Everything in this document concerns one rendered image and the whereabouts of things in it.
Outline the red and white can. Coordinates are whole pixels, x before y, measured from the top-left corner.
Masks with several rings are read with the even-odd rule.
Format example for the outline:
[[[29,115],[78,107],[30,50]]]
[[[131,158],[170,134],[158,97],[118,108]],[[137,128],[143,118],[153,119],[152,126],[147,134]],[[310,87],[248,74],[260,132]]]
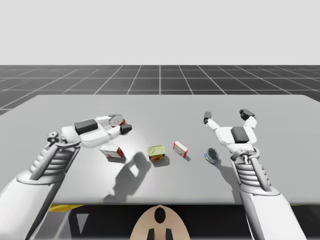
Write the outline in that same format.
[[[110,115],[109,125],[114,128],[126,123],[125,118],[121,114]]]

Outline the tan robot part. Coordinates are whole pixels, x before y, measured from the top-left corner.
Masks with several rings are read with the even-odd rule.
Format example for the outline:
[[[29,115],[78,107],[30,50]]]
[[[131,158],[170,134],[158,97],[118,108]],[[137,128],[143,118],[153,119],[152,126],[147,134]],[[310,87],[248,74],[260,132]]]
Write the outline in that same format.
[[[191,240],[180,216],[171,208],[157,205],[136,222],[129,240]]]

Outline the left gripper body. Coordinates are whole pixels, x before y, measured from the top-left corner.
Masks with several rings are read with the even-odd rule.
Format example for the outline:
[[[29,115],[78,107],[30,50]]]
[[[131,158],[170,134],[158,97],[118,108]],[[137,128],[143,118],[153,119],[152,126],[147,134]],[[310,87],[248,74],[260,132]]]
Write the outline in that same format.
[[[95,148],[108,143],[110,134],[95,119],[78,121],[61,129],[68,143],[81,143],[84,148]]]

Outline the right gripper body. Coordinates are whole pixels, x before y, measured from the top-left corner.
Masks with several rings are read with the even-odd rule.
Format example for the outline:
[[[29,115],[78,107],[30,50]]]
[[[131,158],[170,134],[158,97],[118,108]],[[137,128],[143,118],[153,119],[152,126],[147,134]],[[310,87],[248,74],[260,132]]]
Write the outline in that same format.
[[[242,149],[253,152],[253,144],[257,142],[254,129],[249,126],[219,127],[215,130],[218,142],[231,153]]]

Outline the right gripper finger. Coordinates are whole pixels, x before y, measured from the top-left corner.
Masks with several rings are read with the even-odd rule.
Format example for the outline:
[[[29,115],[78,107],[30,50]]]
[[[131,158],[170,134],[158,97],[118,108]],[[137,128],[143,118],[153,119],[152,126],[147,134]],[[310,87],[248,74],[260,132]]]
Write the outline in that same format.
[[[207,125],[212,132],[215,132],[220,128],[220,126],[212,119],[212,113],[208,111],[204,113],[203,123]]]
[[[239,111],[240,117],[244,120],[244,127],[250,127],[255,129],[257,126],[257,119],[253,112],[249,111],[248,109],[241,109]]]

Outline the green and blue rectangular can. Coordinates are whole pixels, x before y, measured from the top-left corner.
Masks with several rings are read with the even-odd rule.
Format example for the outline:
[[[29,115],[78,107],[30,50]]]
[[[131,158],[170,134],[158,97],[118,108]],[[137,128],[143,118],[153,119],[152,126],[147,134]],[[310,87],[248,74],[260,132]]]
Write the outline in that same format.
[[[165,157],[165,146],[164,145],[155,145],[150,146],[147,149],[147,154],[150,161],[163,160]]]

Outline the blue flat can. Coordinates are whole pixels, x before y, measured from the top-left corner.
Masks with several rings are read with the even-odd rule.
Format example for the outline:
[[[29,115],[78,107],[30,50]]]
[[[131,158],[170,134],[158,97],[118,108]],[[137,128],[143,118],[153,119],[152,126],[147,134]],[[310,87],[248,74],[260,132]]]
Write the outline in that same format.
[[[221,161],[219,152],[214,148],[208,148],[204,153],[204,158],[211,164],[216,164]]]

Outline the red and white carton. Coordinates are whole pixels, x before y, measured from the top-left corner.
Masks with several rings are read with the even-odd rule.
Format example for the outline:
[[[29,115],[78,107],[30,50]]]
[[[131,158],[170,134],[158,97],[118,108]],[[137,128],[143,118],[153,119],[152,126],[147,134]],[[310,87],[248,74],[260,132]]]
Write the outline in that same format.
[[[122,158],[124,153],[118,146],[102,145],[99,149],[108,158]]]
[[[182,143],[179,141],[175,141],[173,144],[173,150],[178,153],[180,156],[183,158],[187,155],[188,153],[188,148],[185,147]]]

